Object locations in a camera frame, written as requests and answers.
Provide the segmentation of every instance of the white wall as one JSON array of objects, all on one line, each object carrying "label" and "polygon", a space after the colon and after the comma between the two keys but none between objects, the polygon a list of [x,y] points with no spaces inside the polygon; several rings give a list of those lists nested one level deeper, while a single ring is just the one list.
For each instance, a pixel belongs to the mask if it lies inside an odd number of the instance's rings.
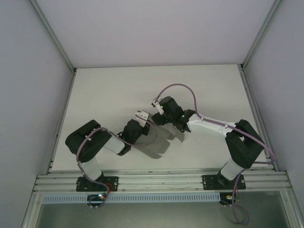
[{"label": "white wall", "polygon": [[284,1],[247,67],[281,170],[304,211],[304,1]]},{"label": "white wall", "polygon": [[71,74],[26,0],[0,7],[0,224],[20,227]]},{"label": "white wall", "polygon": [[77,68],[242,63],[274,0],[38,0]]}]

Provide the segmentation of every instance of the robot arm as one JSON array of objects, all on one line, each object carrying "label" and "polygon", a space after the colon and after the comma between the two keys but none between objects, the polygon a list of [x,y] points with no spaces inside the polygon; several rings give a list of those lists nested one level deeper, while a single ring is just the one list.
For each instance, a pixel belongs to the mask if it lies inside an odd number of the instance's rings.
[{"label": "robot arm", "polygon": [[152,116],[157,125],[170,123],[181,132],[207,133],[225,139],[231,158],[218,173],[218,182],[222,187],[227,181],[234,180],[244,169],[250,168],[263,150],[263,146],[246,136],[242,138],[242,134],[233,130],[233,128],[240,129],[262,142],[248,121],[230,123],[198,116],[193,110],[183,111],[170,96],[163,99],[160,97],[154,100],[152,105],[158,108],[158,112]]},{"label": "robot arm", "polygon": [[65,143],[76,155],[77,164],[83,169],[83,174],[94,181],[100,181],[103,173],[97,163],[96,154],[102,148],[109,149],[120,156],[126,154],[142,134],[148,134],[150,129],[148,117],[148,113],[138,111],[135,114],[135,120],[131,119],[127,123],[121,135],[116,135],[103,128],[96,120],[91,120],[71,133]]}]

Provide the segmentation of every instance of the glass panel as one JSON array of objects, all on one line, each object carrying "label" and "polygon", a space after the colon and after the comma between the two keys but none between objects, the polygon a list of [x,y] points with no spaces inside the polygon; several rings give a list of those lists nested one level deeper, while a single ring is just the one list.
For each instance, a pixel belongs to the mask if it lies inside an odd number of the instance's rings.
[{"label": "glass panel", "polygon": [[[279,192],[240,193],[248,228],[289,228]],[[240,219],[245,218],[239,212]],[[38,228],[234,228],[232,209],[219,203],[115,203],[42,205]]]}]

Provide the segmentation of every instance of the cable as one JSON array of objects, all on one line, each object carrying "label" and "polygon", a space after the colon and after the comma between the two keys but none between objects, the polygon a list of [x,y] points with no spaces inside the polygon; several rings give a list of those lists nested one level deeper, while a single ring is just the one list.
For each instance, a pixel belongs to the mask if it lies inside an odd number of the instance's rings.
[{"label": "cable", "polygon": [[[167,90],[168,88],[172,87],[172,86],[183,86],[183,87],[186,87],[187,89],[190,90],[190,92],[192,93],[192,96],[193,96],[193,100],[194,100],[194,109],[195,109],[195,113],[196,113],[196,115],[197,115],[199,118],[203,118],[203,116],[201,116],[201,115],[199,114],[199,112],[198,112],[196,97],[195,97],[195,94],[194,94],[193,90],[192,90],[189,86],[187,86],[187,85],[185,85],[185,84],[174,83],[174,84],[168,85],[167,87],[165,87],[165,88],[157,95],[157,97],[154,99],[154,101],[157,101],[157,100],[160,98],[160,96],[162,95],[162,93],[163,93],[165,90]],[[221,123],[221,122],[218,122],[218,121],[215,121],[215,120],[211,120],[211,119],[208,119],[208,118],[205,118],[205,117],[204,117],[203,119],[204,119],[204,121],[207,121],[207,122],[213,123],[213,124],[217,124],[217,125],[220,125],[220,126],[226,126],[226,125],[227,125],[227,124],[225,124],[225,123]],[[244,131],[242,131],[242,130],[240,130],[240,129],[234,127],[234,126],[227,125],[227,127],[230,128],[230,129],[232,129],[232,130],[234,130],[234,131],[237,131],[237,132],[241,133],[242,135],[244,135],[244,136],[246,136],[246,137],[252,139],[253,141],[255,141],[255,142],[257,142],[258,144],[260,144],[261,146],[263,146],[263,147],[270,153],[270,155],[271,155],[272,158],[273,158],[272,161],[270,161],[270,162],[269,162],[269,161],[266,161],[266,162],[258,161],[258,162],[254,162],[255,164],[273,164],[273,163],[276,161],[276,156],[275,156],[275,154],[274,154],[274,153],[272,152],[272,150],[271,150],[270,148],[268,148],[263,142],[259,141],[259,140],[258,140],[257,138],[255,138],[254,136],[252,136],[252,135],[250,135],[250,134],[248,134],[248,133],[246,133],[246,132],[244,132]]]},{"label": "cable", "polygon": [[[168,88],[172,87],[172,86],[183,86],[183,87],[185,87],[185,88],[187,88],[187,89],[190,90],[190,92],[192,93],[192,96],[193,96],[193,100],[194,100],[194,109],[195,109],[195,113],[196,113],[196,115],[197,115],[199,118],[202,119],[203,116],[201,116],[201,115],[199,114],[199,112],[198,112],[195,94],[194,94],[193,90],[192,90],[189,86],[187,86],[187,85],[185,85],[185,84],[174,83],[174,84],[168,85],[167,87],[165,87],[165,88],[157,95],[157,97],[154,99],[154,101],[157,101],[157,100],[160,98],[160,96],[162,95],[162,93],[163,93],[165,90],[167,90]],[[204,121],[207,121],[207,122],[209,122],[209,123],[213,123],[213,124],[220,125],[220,126],[226,126],[226,124],[224,124],[224,123],[221,123],[221,122],[218,122],[218,121],[215,121],[215,120],[211,120],[211,119],[208,119],[208,118],[205,118],[205,117],[203,118],[203,120],[204,120]],[[241,133],[242,135],[244,135],[244,136],[246,136],[246,137],[252,139],[253,141],[257,142],[258,144],[260,144],[261,146],[263,146],[263,147],[270,153],[270,155],[272,156],[272,161],[270,161],[270,162],[269,162],[269,161],[266,161],[266,162],[263,162],[263,161],[258,161],[258,162],[257,162],[257,161],[256,161],[256,162],[254,162],[255,164],[273,164],[273,163],[276,161],[276,156],[275,156],[275,154],[274,154],[274,153],[272,152],[272,150],[271,150],[270,148],[268,148],[263,142],[259,141],[259,140],[258,140],[257,138],[255,138],[254,136],[252,136],[252,135],[250,135],[250,134],[248,134],[248,133],[246,133],[246,132],[244,132],[244,131],[242,131],[242,130],[240,130],[240,129],[234,127],[234,126],[227,125],[227,127],[230,128],[230,129],[232,129],[232,130],[234,130],[234,131],[237,131],[237,132]],[[244,225],[244,226],[245,226],[245,225],[248,225],[249,222],[250,222],[250,214],[249,214],[249,212],[248,212],[244,207],[242,207],[242,206],[237,205],[237,204],[234,203],[234,195],[235,195],[235,193],[236,193],[236,188],[237,188],[237,186],[238,186],[238,180],[239,180],[239,178],[240,178],[242,172],[240,172],[240,173],[237,175],[237,178],[236,178],[236,181],[235,181],[235,184],[234,184],[234,187],[233,187],[233,191],[232,191],[232,211],[233,211],[233,215],[234,215],[234,218],[236,219],[236,221],[237,221],[240,225]],[[239,207],[239,208],[243,209],[243,210],[246,212],[246,214],[247,214],[247,221],[246,221],[246,222],[241,222],[241,221],[239,221],[239,219],[238,219],[238,217],[237,217],[237,214],[236,214],[236,212],[235,212],[235,207]]]},{"label": "cable", "polygon": [[[146,123],[148,123],[151,127],[154,128],[154,126],[153,126],[149,121],[147,121],[147,120],[141,118],[141,117],[138,116],[138,115],[135,115],[135,116],[136,116],[137,118],[141,119],[141,120],[144,120]],[[101,204],[99,204],[99,205],[97,206],[97,208],[100,208],[101,206],[104,205],[106,199],[108,198],[108,196],[109,196],[109,194],[110,194],[110,189],[109,189],[109,187],[108,187],[106,184],[91,179],[91,178],[86,174],[85,170],[82,168],[81,162],[79,161],[79,155],[80,155],[80,152],[81,152],[83,146],[84,146],[85,143],[89,140],[89,138],[91,138],[92,135],[95,134],[95,133],[98,132],[98,131],[107,131],[107,132],[109,132],[112,136],[114,136],[115,138],[119,139],[119,140],[122,141],[123,143],[125,143],[125,144],[127,144],[127,145],[129,145],[129,146],[133,146],[133,147],[136,148],[137,146],[147,146],[147,145],[152,144],[152,143],[156,140],[156,138],[157,138],[157,130],[155,129],[155,137],[154,137],[154,139],[153,139],[152,142],[149,142],[149,143],[147,143],[147,144],[133,145],[133,144],[130,144],[130,143],[126,142],[126,141],[123,140],[122,138],[118,137],[115,133],[111,132],[111,131],[108,130],[107,128],[105,128],[105,127],[99,127],[99,128],[96,128],[95,130],[93,130],[93,131],[92,131],[92,132],[83,140],[83,142],[80,144],[80,146],[79,146],[79,148],[78,148],[78,151],[77,151],[77,153],[76,153],[76,162],[77,162],[77,165],[78,165],[79,169],[80,169],[81,172],[82,172],[82,175],[83,175],[88,181],[90,181],[90,182],[92,182],[92,183],[95,183],[95,184],[102,185],[102,186],[104,186],[104,187],[106,188],[106,190],[107,190],[107,194],[106,194],[106,197],[104,198],[104,201],[103,201]],[[89,206],[90,206],[90,208],[93,208],[93,207],[91,206],[91,201],[92,201],[93,199],[94,199],[94,198],[91,198],[91,199],[89,200]]]},{"label": "cable", "polygon": [[105,183],[108,187],[109,187],[109,190],[110,192],[113,191],[113,185],[111,183]]},{"label": "cable", "polygon": [[237,198],[238,198],[238,200],[241,199],[241,196],[239,195],[239,192],[238,192],[238,187],[237,187]]}]

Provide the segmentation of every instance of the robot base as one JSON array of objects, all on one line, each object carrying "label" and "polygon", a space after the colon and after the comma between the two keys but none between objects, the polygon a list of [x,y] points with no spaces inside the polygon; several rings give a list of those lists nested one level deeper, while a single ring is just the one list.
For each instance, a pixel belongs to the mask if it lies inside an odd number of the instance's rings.
[{"label": "robot base", "polygon": [[[119,179],[119,177],[104,177],[102,175],[96,181],[102,182],[102,183],[108,185],[110,191],[117,191],[118,179]],[[86,191],[86,192],[98,191],[100,193],[106,192],[106,187],[104,187],[100,184],[92,183],[92,182],[88,181],[85,177],[78,177],[76,184],[77,184],[76,191],[82,191],[82,192],[83,191]]]},{"label": "robot base", "polygon": [[[219,183],[219,175],[203,175],[203,187],[204,190],[233,190],[236,178],[232,181],[225,181],[225,185]],[[239,190],[246,189],[244,176],[241,175],[237,182],[237,188]]]}]

